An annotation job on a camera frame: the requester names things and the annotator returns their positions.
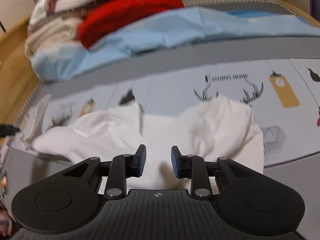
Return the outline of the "white t-shirt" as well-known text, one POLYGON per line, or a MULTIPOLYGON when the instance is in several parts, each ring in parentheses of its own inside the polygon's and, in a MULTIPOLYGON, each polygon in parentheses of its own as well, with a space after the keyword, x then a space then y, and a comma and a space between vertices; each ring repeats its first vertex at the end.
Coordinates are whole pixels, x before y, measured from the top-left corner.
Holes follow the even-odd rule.
POLYGON ((42 121, 50 96, 41 99, 31 132, 21 138, 26 149, 61 155, 73 163, 97 156, 108 161, 134 154, 146 146, 146 163, 140 178, 127 181, 128 189, 187 189, 171 164, 171 148, 206 161, 227 157, 257 172, 264 169, 263 133, 246 104, 219 96, 179 116, 145 114, 136 101, 79 117, 73 124, 43 131, 42 121))

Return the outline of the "grey mattress cover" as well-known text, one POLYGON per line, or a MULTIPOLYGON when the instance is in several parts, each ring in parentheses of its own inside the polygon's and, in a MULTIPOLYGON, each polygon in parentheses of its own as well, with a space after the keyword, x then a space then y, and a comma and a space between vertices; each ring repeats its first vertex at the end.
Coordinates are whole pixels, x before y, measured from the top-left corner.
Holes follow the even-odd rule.
POLYGON ((37 55, 1 125, 2 239, 301 239, 264 168, 319 152, 319 29, 188 7, 37 55))

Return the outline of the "printed light grey bed sheet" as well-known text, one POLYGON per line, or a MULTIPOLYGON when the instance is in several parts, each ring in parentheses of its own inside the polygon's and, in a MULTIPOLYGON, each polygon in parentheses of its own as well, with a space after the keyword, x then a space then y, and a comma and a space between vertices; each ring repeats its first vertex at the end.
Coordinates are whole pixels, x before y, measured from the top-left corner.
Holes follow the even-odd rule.
POLYGON ((25 111, 29 134, 36 104, 50 94, 42 131, 56 121, 71 124, 86 111, 105 110, 134 96, 147 114, 177 116, 218 96, 246 103, 264 135, 265 165, 319 152, 319 61, 279 59, 203 64, 154 70, 139 64, 132 72, 110 67, 77 79, 44 85, 25 111))

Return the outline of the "cream folded towel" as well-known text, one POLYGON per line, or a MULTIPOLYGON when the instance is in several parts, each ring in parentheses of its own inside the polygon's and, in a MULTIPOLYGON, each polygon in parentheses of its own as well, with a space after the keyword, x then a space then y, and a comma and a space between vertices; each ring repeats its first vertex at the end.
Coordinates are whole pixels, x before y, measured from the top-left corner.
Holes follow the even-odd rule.
POLYGON ((35 54, 50 47, 69 44, 78 40, 78 27, 83 20, 77 17, 56 18, 28 36, 25 56, 32 61, 35 54))

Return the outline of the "light blue blanket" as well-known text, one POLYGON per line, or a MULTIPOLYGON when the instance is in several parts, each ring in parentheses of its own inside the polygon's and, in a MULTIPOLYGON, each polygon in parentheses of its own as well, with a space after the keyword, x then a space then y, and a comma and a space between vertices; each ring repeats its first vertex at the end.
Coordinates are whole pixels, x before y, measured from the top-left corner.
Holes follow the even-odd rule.
POLYGON ((67 81, 147 51, 206 41, 286 36, 319 37, 319 29, 294 15, 191 7, 129 24, 107 34, 91 49, 79 43, 44 49, 35 54, 31 67, 41 81, 67 81))

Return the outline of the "red knitted garment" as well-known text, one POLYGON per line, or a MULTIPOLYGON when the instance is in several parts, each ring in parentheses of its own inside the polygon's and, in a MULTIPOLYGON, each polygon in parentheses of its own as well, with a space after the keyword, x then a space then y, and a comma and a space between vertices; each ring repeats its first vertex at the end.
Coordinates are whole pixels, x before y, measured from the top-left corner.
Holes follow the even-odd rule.
POLYGON ((183 7, 181 0, 112 0, 88 14, 78 27, 78 38, 88 49, 107 34, 128 24, 183 7))

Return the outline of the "purple box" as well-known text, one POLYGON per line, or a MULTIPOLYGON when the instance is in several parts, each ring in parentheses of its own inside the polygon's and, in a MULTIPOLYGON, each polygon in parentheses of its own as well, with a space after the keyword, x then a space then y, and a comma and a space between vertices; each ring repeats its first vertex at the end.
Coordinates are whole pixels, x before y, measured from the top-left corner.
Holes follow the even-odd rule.
POLYGON ((319 16, 320 0, 310 0, 310 15, 319 16))

